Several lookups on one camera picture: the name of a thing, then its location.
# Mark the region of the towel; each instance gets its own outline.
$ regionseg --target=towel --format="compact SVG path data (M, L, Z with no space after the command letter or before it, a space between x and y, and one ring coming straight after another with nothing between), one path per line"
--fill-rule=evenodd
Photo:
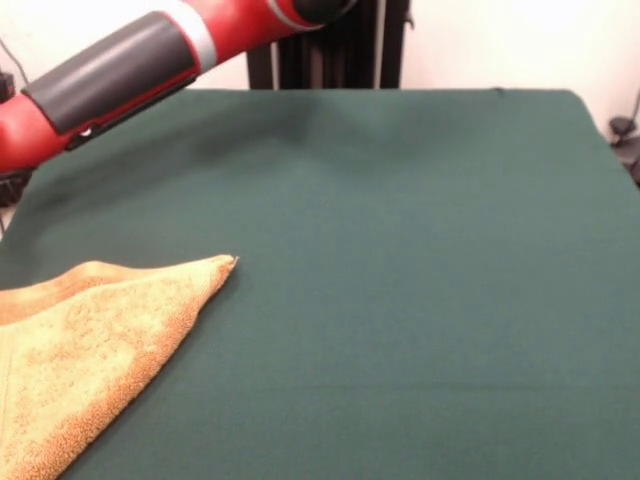
M89 262L0 292L0 480L57 478L169 360L235 264Z

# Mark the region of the black object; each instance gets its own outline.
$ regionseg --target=black object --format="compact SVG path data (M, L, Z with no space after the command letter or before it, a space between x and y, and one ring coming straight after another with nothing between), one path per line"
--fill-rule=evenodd
M16 94L13 75L0 72L0 103L4 103Z
M31 180L33 170L16 170L0 173L0 208L17 204Z
M298 14L309 23L329 23L343 15L357 0L293 0Z
M635 106L629 117L614 117L609 121L609 128L615 136L615 140L611 143L612 147L620 147L629 138L629 135L637 130L638 124L635 118L638 113L640 113L640 91L638 91Z
M316 2L298 3L301 13L302 4L308 4L307 18L312 18ZM345 7L351 4L346 1ZM410 0L359 0L325 28L277 42L275 54L269 47L249 52L251 89L399 88L409 8ZM321 13L315 11L313 18Z
M28 85L24 93L66 133L176 80L195 66L184 35L152 12Z
M630 134L632 134L638 126L633 118L627 117L615 117L609 121L609 127L613 134L618 138L617 144L624 141Z

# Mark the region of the white wall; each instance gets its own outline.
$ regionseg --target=white wall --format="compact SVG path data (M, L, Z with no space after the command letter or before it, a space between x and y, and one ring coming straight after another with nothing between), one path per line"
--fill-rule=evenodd
M404 88L569 88L601 132L640 89L640 0L413 0Z
M0 35L37 77L160 1L0 0ZM407 30L404 88L569 88L603 133L610 117L633 106L640 88L640 0L412 3L416 30ZM8 65L2 54L0 64ZM196 87L247 85L240 56Z

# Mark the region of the green fabric surface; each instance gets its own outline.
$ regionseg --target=green fabric surface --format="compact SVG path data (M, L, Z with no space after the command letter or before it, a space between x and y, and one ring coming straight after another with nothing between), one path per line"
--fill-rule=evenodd
M569 92L184 92L38 171L0 288L240 256L64 480L625 480L639 243Z

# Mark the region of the orange towel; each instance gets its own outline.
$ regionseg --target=orange towel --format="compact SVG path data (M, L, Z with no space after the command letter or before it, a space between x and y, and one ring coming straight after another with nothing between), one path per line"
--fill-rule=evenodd
M90 262L0 292L0 480L57 478L158 373L235 263Z

